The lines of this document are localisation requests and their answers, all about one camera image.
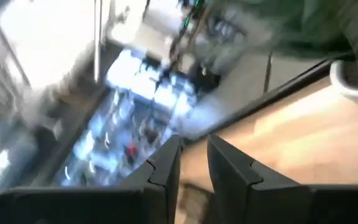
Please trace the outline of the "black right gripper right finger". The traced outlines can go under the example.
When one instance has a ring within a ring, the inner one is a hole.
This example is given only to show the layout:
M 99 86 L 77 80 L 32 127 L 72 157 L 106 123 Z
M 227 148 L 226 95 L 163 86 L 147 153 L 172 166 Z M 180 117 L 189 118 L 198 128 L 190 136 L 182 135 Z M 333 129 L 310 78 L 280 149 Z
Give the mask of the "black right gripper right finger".
M 358 224 L 358 184 L 300 184 L 216 135 L 207 157 L 224 224 Z

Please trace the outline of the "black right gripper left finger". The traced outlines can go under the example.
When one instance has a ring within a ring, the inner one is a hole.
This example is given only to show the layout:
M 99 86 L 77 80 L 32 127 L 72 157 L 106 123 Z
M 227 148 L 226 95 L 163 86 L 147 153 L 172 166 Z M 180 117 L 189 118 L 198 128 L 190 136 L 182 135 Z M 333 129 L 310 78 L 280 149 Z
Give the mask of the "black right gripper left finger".
M 174 224 L 180 153 L 173 135 L 115 187 L 5 191 L 0 224 Z

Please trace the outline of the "green snake plant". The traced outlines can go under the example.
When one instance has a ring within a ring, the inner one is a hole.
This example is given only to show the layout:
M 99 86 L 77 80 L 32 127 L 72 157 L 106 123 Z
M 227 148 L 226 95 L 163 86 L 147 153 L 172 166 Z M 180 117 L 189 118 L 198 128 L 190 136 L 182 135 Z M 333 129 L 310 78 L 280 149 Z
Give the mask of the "green snake plant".
M 255 15 L 272 30 L 275 52 L 296 58 L 353 55 L 344 75 L 358 88 L 358 0 L 260 0 Z

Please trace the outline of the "black aluminium table frame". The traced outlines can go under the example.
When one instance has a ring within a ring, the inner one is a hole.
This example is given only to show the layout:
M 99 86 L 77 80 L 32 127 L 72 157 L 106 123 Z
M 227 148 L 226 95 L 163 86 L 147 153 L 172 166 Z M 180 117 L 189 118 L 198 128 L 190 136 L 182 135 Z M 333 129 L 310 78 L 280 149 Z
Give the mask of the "black aluminium table frame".
M 242 107 L 238 112 L 225 118 L 220 123 L 215 124 L 212 128 L 207 129 L 203 133 L 197 136 L 197 138 L 182 138 L 182 143 L 190 145 L 202 140 L 205 136 L 221 131 L 234 123 L 246 118 L 304 88 L 325 78 L 329 75 L 329 69 L 333 60 L 323 60 L 316 65 L 309 68 L 307 71 L 299 74 L 290 81 L 277 87 L 276 89 L 270 90 L 264 93 L 260 98 L 251 101 L 248 105 Z

